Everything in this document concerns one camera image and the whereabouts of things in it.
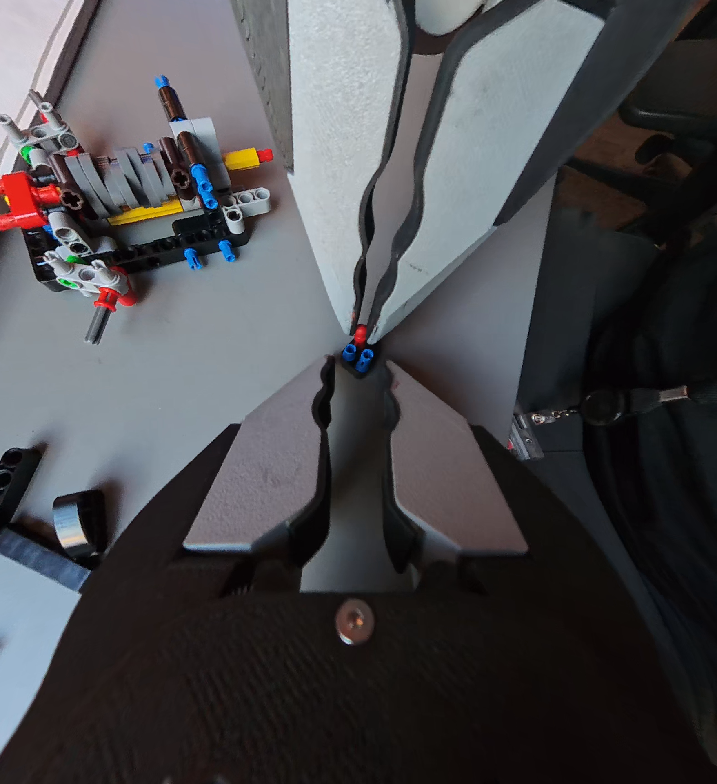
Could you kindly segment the black lego piece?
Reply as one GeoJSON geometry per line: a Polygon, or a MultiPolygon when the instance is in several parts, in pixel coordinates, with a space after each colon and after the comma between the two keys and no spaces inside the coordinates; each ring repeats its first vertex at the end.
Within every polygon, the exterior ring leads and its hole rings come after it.
{"type": "Polygon", "coordinates": [[[352,339],[340,353],[340,366],[353,378],[365,379],[378,365],[382,356],[381,349],[380,344],[374,347],[367,343],[359,345],[352,339]]]}

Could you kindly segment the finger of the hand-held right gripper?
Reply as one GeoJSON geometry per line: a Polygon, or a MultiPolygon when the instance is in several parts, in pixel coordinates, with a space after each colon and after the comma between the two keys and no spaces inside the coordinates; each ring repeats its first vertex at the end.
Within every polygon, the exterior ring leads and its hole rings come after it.
{"type": "Polygon", "coordinates": [[[411,207],[375,292],[373,339],[495,230],[604,23],[587,3],[501,2],[452,39],[415,149],[411,207]]]}
{"type": "Polygon", "coordinates": [[[414,31],[413,2],[288,2],[293,169],[314,259],[347,335],[373,236],[372,195],[393,150],[414,31]]]}

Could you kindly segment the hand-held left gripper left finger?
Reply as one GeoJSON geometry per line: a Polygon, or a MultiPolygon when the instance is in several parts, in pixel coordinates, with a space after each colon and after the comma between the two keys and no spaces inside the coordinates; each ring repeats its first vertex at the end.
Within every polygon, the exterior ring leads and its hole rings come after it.
{"type": "Polygon", "coordinates": [[[329,533],[334,381],[327,355],[246,416],[184,539],[187,551],[297,567],[318,552],[329,533]]]}

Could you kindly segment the partly built lego assembly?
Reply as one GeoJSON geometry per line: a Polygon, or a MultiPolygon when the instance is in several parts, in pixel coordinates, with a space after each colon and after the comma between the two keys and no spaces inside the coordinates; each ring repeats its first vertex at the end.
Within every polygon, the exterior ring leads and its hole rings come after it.
{"type": "Polygon", "coordinates": [[[207,256],[229,263],[249,241],[247,219],[271,210],[264,187],[236,191],[231,173],[273,162],[271,149],[223,153],[211,118],[189,119],[169,80],[155,78],[170,135],[93,156],[70,125],[34,90],[42,122],[6,130],[20,169],[0,176],[0,230],[20,230],[36,279],[93,305],[85,343],[97,346],[110,316],[132,307],[131,275],[207,256]]]}

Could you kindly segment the black curved lego panel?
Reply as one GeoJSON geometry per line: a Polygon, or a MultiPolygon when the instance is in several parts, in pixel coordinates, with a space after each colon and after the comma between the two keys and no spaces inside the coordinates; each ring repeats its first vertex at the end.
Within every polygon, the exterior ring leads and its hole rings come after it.
{"type": "Polygon", "coordinates": [[[93,489],[53,501],[56,542],[20,526],[0,532],[0,555],[54,583],[81,593],[108,545],[104,494],[93,489]]]}

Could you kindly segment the lego instruction booklet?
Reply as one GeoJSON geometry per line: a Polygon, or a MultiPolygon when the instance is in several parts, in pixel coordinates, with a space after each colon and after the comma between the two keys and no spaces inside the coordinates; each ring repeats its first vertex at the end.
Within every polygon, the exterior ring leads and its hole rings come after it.
{"type": "Polygon", "coordinates": [[[23,147],[46,140],[29,132],[40,104],[56,106],[98,7],[96,1],[0,1],[0,177],[23,147]]]}

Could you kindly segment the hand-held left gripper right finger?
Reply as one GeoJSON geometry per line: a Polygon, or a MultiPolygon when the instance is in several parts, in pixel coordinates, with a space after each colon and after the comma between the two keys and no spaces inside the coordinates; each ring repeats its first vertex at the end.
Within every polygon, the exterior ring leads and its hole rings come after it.
{"type": "Polygon", "coordinates": [[[526,555],[470,424],[395,362],[385,367],[383,538],[394,569],[526,555]]]}

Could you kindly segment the black office chair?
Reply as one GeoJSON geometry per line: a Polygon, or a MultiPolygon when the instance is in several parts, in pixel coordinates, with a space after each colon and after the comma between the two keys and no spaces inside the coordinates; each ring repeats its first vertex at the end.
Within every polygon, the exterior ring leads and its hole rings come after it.
{"type": "Polygon", "coordinates": [[[642,201],[646,211],[620,228],[657,245],[717,211],[717,38],[676,40],[619,107],[620,119],[654,131],[641,165],[674,154],[690,166],[677,184],[571,158],[566,166],[642,201]]]}

